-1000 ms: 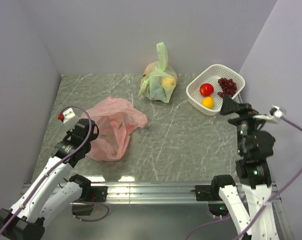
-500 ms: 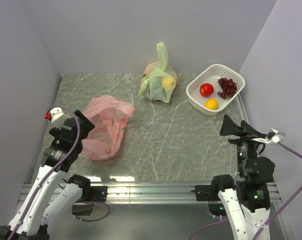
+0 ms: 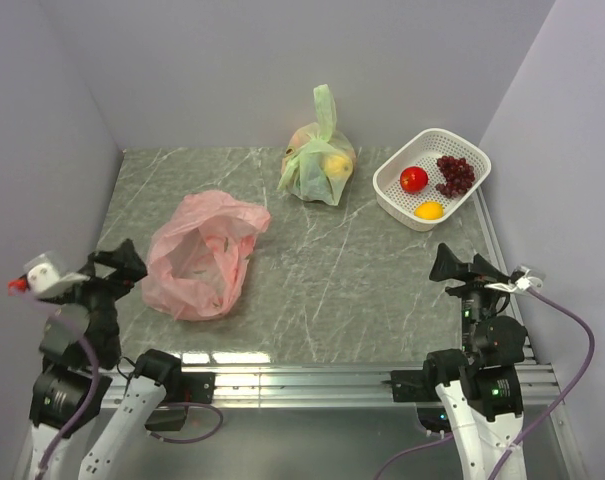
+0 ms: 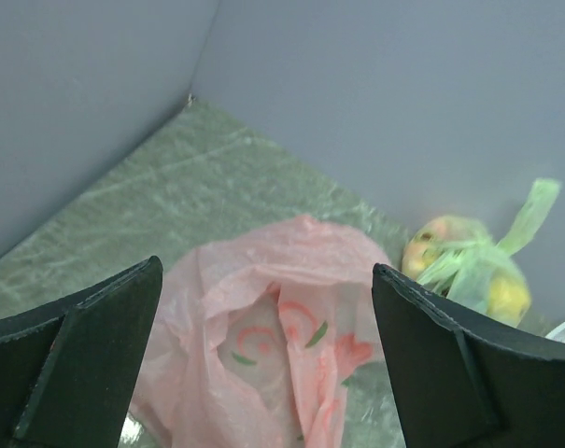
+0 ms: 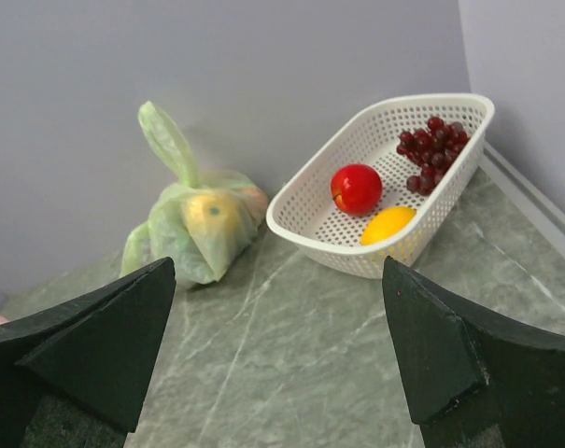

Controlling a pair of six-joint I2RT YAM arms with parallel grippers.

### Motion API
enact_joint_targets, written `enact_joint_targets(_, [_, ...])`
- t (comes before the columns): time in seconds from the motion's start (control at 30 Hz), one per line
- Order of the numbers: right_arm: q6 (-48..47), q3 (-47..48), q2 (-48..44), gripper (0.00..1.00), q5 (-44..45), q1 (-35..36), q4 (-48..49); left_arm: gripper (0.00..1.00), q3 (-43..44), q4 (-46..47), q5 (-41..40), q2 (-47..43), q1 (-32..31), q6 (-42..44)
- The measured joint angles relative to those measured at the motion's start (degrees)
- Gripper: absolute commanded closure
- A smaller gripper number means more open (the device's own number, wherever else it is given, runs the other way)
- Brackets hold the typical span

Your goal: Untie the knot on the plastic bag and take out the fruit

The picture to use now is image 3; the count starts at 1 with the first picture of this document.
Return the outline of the pink plastic bag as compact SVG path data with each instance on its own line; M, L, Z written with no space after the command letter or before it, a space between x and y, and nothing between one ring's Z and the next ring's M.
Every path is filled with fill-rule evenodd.
M152 236L144 303L182 321L227 315L242 293L249 257L269 211L220 190L189 194Z

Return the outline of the dark red grape bunch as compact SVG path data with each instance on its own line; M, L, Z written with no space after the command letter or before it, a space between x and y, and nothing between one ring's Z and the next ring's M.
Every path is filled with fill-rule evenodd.
M446 198L453 199L465 195L475 182L474 167L465 158L442 156L436 165L444 182L436 185L436 190Z

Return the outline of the red apple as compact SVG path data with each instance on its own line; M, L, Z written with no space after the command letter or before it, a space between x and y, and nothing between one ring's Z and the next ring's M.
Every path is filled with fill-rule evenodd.
M407 167L400 174L400 186L404 192L409 194L420 193L428 182L428 174L421 167Z

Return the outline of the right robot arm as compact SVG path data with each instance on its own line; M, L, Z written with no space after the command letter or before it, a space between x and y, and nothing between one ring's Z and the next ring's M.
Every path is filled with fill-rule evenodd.
M466 479L524 479L524 453L516 442L524 423L516 366L525 359L528 333L505 313L510 279L481 255L461 261L444 243L429 278L453 281L445 292L460 301L462 344L427 355L422 386L444 407L462 474Z

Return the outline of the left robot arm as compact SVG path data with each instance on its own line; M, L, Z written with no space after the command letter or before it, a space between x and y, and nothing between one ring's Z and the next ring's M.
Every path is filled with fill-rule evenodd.
M77 271L42 254L25 267L26 293L48 314L43 367L29 412L35 479L110 479L118 456L151 413L183 390L180 360L151 349L140 355L124 398L93 445L87 443L121 359L117 301L147 275L130 239L88 255Z

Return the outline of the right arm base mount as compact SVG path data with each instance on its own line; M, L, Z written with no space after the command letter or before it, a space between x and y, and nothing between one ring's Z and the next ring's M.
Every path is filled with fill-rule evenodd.
M394 403L412 403L416 407L417 429L425 434L451 433L448 414L422 371L393 370L382 384L391 390Z

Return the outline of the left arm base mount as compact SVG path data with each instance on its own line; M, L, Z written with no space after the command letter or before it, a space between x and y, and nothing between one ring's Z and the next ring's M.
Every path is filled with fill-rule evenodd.
M195 443L212 436L222 426L224 416L212 405L215 374L211 372L181 373L173 382L165 398L152 412L145 424L150 436L168 443ZM217 420L211 431L191 439L177 439L164 433L180 432L186 425L192 410L212 412Z

